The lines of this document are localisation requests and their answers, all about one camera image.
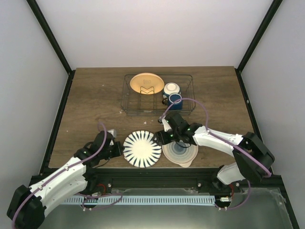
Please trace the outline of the black wire dish rack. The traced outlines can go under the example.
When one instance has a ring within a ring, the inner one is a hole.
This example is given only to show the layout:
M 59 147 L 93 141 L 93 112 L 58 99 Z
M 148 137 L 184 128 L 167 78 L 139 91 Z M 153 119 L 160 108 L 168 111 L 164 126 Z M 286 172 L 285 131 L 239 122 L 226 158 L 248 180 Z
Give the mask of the black wire dish rack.
M 136 74 L 124 77 L 121 108 L 128 115 L 161 115 L 168 107 L 167 96 L 154 87 L 139 87 L 136 92 L 131 87 L 132 78 Z M 193 77 L 190 74 L 158 74 L 165 84 L 176 83 L 180 87 L 180 95 L 194 99 Z

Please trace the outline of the cream and teal bowl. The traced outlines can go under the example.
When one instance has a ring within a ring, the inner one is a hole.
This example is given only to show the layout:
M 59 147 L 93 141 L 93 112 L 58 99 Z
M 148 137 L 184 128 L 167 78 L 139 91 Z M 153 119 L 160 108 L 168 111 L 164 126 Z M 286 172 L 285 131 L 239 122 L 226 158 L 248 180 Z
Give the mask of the cream and teal bowl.
M 162 90 L 163 98 L 167 98 L 171 94 L 180 94 L 180 93 L 181 93 L 180 86 L 176 83 L 167 83 Z

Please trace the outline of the orange plastic plate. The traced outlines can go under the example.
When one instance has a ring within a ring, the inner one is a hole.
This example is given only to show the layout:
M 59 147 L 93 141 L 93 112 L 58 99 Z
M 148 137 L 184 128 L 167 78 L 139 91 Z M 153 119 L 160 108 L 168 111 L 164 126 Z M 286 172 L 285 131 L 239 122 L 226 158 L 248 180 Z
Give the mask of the orange plastic plate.
M 140 73 L 130 80 L 130 87 L 140 94 L 156 94 L 162 91 L 164 86 L 163 79 L 153 73 Z

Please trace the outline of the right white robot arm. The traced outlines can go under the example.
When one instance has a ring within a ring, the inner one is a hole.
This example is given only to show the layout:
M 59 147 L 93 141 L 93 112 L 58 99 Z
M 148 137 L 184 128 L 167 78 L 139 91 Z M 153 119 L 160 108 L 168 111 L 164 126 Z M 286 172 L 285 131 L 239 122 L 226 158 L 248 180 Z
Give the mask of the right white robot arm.
M 189 124 L 176 112 L 161 117 L 159 123 L 163 125 L 163 130 L 154 134 L 153 141 L 160 146 L 183 142 L 209 147 L 234 158 L 234 163 L 220 167 L 212 179 L 212 188 L 217 192 L 225 191 L 233 182 L 246 179 L 251 183 L 260 183 L 263 178 L 272 175 L 270 168 L 275 157 L 252 132 L 239 135 L 215 131 L 207 125 Z

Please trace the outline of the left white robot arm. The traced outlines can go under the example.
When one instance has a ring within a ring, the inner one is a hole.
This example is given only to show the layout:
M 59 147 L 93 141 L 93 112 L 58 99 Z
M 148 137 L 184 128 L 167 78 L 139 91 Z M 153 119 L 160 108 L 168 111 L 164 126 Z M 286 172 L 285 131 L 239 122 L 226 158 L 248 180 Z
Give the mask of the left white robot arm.
M 26 187 L 19 186 L 10 202 L 7 216 L 14 229 L 37 229 L 59 204 L 67 198 L 97 188 L 97 180 L 88 169 L 101 160 L 120 156 L 122 146 L 115 141 L 116 130 L 100 131 L 95 140 L 79 149 L 61 168 L 45 179 Z

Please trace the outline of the dark blue mug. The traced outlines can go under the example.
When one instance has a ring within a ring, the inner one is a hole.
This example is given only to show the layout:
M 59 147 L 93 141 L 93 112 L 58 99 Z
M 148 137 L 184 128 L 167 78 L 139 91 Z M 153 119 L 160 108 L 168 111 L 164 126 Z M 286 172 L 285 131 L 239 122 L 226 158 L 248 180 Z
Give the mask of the dark blue mug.
M 178 93 L 170 94 L 168 97 L 163 98 L 162 104 L 170 107 L 169 110 L 182 110 L 183 109 L 183 100 L 182 96 Z

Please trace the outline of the clear plastic lidded bowl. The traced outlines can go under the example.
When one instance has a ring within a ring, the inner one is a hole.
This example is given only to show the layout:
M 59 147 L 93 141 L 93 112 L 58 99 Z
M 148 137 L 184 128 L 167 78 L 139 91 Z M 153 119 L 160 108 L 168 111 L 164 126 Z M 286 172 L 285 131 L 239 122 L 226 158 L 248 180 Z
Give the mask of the clear plastic lidded bowl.
M 162 146 L 164 156 L 181 167 L 189 167 L 198 154 L 198 146 L 184 142 L 171 142 Z

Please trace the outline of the white blue striped plate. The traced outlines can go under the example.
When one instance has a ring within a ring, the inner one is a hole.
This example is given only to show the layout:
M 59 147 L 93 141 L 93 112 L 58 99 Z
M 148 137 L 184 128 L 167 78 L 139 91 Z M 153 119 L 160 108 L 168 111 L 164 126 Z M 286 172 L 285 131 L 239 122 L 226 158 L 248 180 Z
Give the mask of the white blue striped plate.
M 153 133 L 146 130 L 129 134 L 123 143 L 125 160 L 137 168 L 148 168 L 155 165 L 161 157 L 162 147 L 153 140 Z

